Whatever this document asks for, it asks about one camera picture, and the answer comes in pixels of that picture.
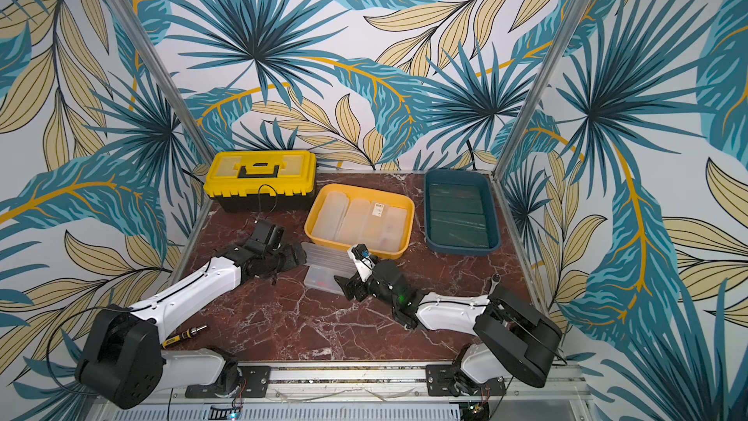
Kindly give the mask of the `teal plastic tray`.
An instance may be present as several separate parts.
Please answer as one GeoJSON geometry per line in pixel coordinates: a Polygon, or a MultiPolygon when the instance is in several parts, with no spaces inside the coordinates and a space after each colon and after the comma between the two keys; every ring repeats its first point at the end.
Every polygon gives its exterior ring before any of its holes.
{"type": "Polygon", "coordinates": [[[501,245],[492,187],[481,173],[426,173],[424,215],[426,243],[436,253],[485,256],[501,245]]]}

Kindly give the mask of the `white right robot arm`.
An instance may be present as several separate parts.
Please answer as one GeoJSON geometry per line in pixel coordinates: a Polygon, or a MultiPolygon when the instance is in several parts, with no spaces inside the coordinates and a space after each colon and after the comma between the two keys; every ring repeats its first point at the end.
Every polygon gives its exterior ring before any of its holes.
{"type": "Polygon", "coordinates": [[[388,304],[405,329],[455,331],[478,339],[460,350],[445,374],[436,376],[450,395],[476,395],[494,379],[545,387],[560,358],[562,331],[507,288],[495,285],[490,294],[473,297],[445,296],[411,286],[391,259],[354,251],[352,260],[356,272],[334,278],[346,299],[374,297],[388,304]]]}

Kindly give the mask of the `clear pencil case labelled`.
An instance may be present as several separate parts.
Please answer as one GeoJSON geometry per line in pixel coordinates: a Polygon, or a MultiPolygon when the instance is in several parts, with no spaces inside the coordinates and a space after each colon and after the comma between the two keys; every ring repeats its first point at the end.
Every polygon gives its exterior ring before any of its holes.
{"type": "Polygon", "coordinates": [[[360,232],[360,243],[366,245],[370,251],[379,247],[388,210],[389,206],[387,204],[372,202],[370,211],[364,218],[362,232],[360,232]]]}

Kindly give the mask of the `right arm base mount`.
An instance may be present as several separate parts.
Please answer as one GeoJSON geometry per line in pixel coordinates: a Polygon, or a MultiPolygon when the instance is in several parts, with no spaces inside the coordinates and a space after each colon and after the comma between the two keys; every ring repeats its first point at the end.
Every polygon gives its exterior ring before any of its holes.
{"type": "Polygon", "coordinates": [[[431,397],[494,397],[506,393],[506,381],[499,378],[477,383],[453,364],[427,364],[425,367],[428,394],[431,397]]]}

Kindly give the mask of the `yellow plastic tray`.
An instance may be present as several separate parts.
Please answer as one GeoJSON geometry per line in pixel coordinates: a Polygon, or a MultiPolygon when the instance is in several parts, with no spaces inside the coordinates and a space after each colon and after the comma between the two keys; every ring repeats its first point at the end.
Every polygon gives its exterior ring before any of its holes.
{"type": "Polygon", "coordinates": [[[410,244],[415,204],[407,196],[341,183],[319,191],[304,230],[313,243],[346,251],[364,244],[397,259],[410,244]]]}

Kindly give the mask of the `clear ribbed pencil case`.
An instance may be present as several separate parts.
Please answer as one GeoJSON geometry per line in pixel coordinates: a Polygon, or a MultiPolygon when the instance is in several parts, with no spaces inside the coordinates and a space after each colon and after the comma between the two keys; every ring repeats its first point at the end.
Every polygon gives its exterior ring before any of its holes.
{"type": "Polygon", "coordinates": [[[302,243],[301,246],[307,255],[306,264],[310,267],[328,268],[342,272],[356,269],[354,261],[350,259],[346,251],[331,249],[314,243],[302,243]]]}

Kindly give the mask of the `clear pencil case pink inside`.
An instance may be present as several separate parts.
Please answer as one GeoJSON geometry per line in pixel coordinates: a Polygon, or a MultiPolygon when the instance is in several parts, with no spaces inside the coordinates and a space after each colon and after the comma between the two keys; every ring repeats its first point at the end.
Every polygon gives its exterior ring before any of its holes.
{"type": "Polygon", "coordinates": [[[352,271],[340,271],[320,266],[309,266],[308,272],[304,279],[304,285],[306,288],[311,290],[320,290],[321,292],[328,292],[329,294],[343,295],[344,290],[336,282],[336,277],[348,278],[352,277],[352,271]]]}

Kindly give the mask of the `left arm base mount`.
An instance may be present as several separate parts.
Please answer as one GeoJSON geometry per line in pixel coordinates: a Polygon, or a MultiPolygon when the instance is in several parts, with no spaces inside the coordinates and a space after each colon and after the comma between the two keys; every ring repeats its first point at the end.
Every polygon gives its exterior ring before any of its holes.
{"type": "Polygon", "coordinates": [[[218,380],[210,385],[190,385],[185,391],[187,399],[263,399],[266,397],[270,366],[232,366],[224,370],[218,380]]]}

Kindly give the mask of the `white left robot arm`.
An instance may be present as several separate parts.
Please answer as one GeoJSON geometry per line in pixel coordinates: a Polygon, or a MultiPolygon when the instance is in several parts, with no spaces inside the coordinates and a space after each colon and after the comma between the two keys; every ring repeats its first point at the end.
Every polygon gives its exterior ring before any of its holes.
{"type": "Polygon", "coordinates": [[[286,244],[282,227],[260,220],[241,244],[216,253],[194,273],[130,307],[109,305],[95,316],[75,379],[120,409],[154,392],[205,387],[236,397],[245,384],[237,359],[217,349],[169,351],[164,343],[185,321],[254,279],[273,280],[307,261],[300,243],[286,244]]]}

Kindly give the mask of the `yellow black toolbox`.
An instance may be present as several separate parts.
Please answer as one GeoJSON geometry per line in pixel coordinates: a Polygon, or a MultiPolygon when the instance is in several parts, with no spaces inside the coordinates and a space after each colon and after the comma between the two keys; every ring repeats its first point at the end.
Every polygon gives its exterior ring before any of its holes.
{"type": "Polygon", "coordinates": [[[308,210],[317,196],[317,156],[307,150],[217,154],[204,191],[225,212],[308,210]]]}

